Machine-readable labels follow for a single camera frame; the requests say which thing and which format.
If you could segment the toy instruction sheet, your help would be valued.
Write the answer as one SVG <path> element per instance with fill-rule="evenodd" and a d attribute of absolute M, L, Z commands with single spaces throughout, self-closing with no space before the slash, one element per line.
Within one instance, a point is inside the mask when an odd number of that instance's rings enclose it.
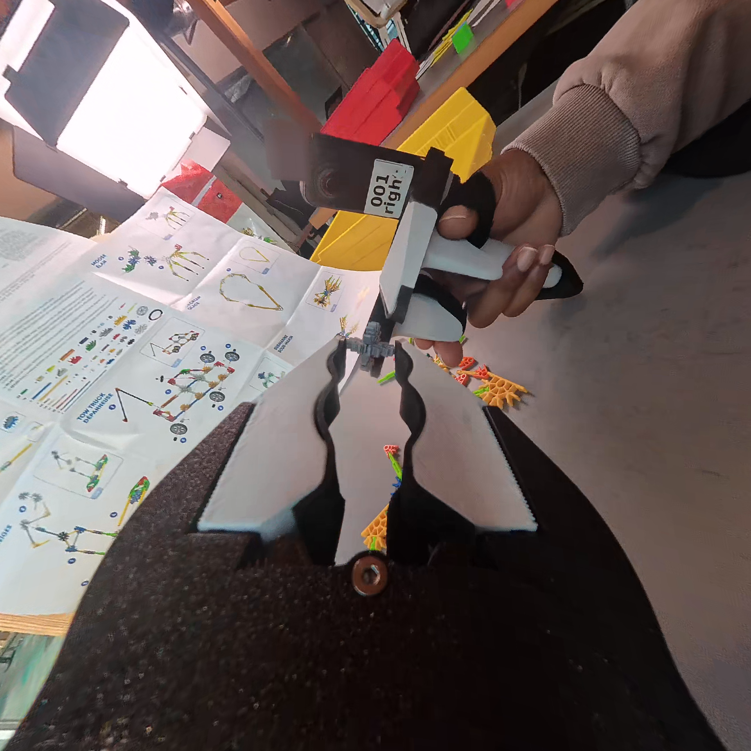
<path fill-rule="evenodd" d="M 146 494 L 335 335 L 379 272 L 326 268 L 165 189 L 104 240 L 2 218 L 1 613 L 72 615 Z"/>

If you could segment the stack of red bins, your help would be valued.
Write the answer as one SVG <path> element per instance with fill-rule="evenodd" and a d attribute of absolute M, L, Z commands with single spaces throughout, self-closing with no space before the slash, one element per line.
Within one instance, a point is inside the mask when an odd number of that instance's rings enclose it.
<path fill-rule="evenodd" d="M 417 97 L 418 62 L 392 40 L 363 71 L 322 127 L 325 135 L 378 146 L 399 126 Z"/>

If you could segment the studio light panel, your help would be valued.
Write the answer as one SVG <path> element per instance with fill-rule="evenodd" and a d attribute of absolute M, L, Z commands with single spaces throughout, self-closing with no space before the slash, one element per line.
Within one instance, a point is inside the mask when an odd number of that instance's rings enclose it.
<path fill-rule="evenodd" d="M 2 2 L 2 212 L 35 192 L 123 221 L 185 160 L 211 171 L 230 146 L 210 108 L 120 2 Z"/>

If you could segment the person's right hand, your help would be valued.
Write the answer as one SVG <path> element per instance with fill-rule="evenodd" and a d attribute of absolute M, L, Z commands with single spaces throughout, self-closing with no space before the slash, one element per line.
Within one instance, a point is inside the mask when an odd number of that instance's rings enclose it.
<path fill-rule="evenodd" d="M 496 208 L 490 235 L 515 249 L 500 279 L 483 280 L 430 271 L 429 275 L 459 300 L 475 328 L 499 316 L 517 317 L 539 294 L 551 265 L 562 227 L 558 196 L 539 164 L 518 149 L 485 164 L 482 173 L 493 185 Z"/>

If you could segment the yellow storage bin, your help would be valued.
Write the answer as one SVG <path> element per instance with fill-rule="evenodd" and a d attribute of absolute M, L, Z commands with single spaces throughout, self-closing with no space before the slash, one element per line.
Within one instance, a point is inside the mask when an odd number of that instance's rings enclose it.
<path fill-rule="evenodd" d="M 490 114 L 460 88 L 397 149 L 425 156 L 429 148 L 437 148 L 453 160 L 452 172 L 466 181 L 491 159 L 495 133 Z M 337 212 L 310 260 L 331 268 L 381 270 L 396 230 L 395 219 Z"/>

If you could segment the grey snowflake connector cluster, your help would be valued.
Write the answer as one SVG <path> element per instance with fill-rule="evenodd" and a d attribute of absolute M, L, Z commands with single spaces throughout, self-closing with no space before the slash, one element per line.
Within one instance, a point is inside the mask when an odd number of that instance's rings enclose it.
<path fill-rule="evenodd" d="M 368 322 L 361 338 L 348 336 L 345 342 L 349 351 L 359 355 L 361 369 L 375 379 L 381 377 L 384 360 L 395 352 L 394 346 L 382 339 L 381 325 L 376 321 Z"/>

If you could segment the grey desk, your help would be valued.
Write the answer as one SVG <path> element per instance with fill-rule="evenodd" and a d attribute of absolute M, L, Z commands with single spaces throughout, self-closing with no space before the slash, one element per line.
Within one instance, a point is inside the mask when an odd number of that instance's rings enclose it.
<path fill-rule="evenodd" d="M 254 406 L 147 498 L 8 749 L 749 749 L 749 174 L 562 242 L 584 292 L 488 329 L 536 532 L 314 566 L 189 531 Z"/>

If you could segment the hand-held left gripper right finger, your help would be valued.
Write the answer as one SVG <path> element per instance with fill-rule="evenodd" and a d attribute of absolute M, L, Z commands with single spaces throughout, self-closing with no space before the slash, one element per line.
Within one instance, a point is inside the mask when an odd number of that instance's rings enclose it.
<path fill-rule="evenodd" d="M 388 507 L 395 562 L 427 562 L 442 543 L 538 524 L 480 399 L 414 345 L 395 345 L 399 414 L 410 430 L 402 482 Z"/>

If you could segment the large blue connector fan assembly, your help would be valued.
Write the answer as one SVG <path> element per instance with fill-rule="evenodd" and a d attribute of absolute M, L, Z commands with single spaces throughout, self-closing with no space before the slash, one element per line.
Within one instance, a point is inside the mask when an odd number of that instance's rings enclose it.
<path fill-rule="evenodd" d="M 393 496 L 399 490 L 402 483 L 402 464 L 399 460 L 400 447 L 397 445 L 386 445 L 384 446 L 384 452 L 390 460 L 396 478 L 390 494 Z M 368 550 L 382 553 L 386 553 L 387 551 L 388 508 L 389 503 L 361 533 L 361 537 Z"/>

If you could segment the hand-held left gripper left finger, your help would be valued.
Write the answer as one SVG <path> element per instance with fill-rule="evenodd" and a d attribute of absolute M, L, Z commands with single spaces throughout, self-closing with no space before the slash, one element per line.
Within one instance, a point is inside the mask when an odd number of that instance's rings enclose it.
<path fill-rule="evenodd" d="M 345 511 L 330 432 L 346 344 L 334 338 L 260 397 L 198 518 L 201 532 L 296 532 L 315 565 L 333 565 Z"/>

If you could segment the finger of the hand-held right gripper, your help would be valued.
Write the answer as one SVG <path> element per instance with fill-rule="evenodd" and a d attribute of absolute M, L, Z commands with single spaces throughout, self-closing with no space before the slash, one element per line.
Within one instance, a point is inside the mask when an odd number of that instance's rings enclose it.
<path fill-rule="evenodd" d="M 388 320 L 405 320 L 436 222 L 437 210 L 431 206 L 418 201 L 406 205 L 379 278 Z"/>
<path fill-rule="evenodd" d="M 446 307 L 428 295 L 411 296 L 406 317 L 397 324 L 397 337 L 429 342 L 459 342 L 464 335 L 466 313 L 451 299 Z"/>

